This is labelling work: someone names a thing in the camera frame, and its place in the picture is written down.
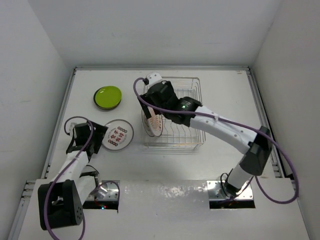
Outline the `white plate dark pattern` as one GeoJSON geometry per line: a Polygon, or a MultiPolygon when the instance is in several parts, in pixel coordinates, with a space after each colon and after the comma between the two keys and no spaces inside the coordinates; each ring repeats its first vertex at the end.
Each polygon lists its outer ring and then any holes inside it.
{"type": "Polygon", "coordinates": [[[150,126],[148,124],[148,120],[147,120],[143,110],[141,111],[141,121],[142,121],[142,125],[143,125],[143,128],[144,128],[146,134],[150,137],[154,137],[154,134],[152,133],[152,131],[150,129],[150,126]]]}

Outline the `white plate orange flower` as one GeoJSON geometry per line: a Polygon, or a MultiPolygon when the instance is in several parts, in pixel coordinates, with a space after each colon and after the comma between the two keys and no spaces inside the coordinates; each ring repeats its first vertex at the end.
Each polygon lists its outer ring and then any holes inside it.
{"type": "Polygon", "coordinates": [[[160,137],[163,133],[163,119],[160,115],[152,116],[147,120],[150,131],[155,137],[160,137]]]}

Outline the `white plate colourful print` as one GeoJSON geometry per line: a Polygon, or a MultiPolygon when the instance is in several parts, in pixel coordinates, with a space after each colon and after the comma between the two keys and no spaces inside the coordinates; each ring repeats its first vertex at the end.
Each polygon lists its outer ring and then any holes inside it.
{"type": "Polygon", "coordinates": [[[133,126],[124,119],[109,121],[102,145],[109,151],[120,151],[126,148],[134,138],[133,126]]]}

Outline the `dark grey blue plate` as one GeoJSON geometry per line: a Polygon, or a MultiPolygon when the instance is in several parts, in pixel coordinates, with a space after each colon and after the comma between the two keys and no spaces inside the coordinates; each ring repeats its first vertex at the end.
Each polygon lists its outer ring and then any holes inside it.
{"type": "Polygon", "coordinates": [[[95,105],[100,109],[104,111],[110,111],[115,108],[117,108],[121,104],[121,100],[116,102],[116,101],[102,101],[102,102],[94,102],[95,105]]]}

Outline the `green plate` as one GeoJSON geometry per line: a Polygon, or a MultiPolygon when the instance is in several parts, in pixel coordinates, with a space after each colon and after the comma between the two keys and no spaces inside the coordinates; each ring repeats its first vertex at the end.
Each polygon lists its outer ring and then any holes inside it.
{"type": "Polygon", "coordinates": [[[116,86],[103,86],[93,96],[95,105],[104,110],[117,107],[122,100],[122,92],[116,86]]]}

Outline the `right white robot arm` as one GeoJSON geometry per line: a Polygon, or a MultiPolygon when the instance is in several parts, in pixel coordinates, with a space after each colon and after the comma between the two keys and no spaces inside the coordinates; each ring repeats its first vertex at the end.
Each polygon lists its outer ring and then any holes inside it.
{"type": "Polygon", "coordinates": [[[154,111],[177,125],[204,131],[243,155],[221,187],[226,195],[235,197],[247,180],[262,175],[272,151],[268,128],[261,126],[258,130],[251,130],[221,118],[196,99],[178,98],[170,81],[146,78],[142,81],[148,90],[137,98],[148,119],[154,111]]]}

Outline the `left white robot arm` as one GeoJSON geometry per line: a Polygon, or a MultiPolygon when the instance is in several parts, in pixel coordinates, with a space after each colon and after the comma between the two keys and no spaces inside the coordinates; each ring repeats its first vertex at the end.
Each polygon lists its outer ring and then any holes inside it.
{"type": "Polygon", "coordinates": [[[64,164],[50,183],[37,191],[43,230],[77,226],[83,221],[83,204],[97,186],[96,174],[83,170],[99,152],[107,130],[95,122],[71,124],[64,164]]]}

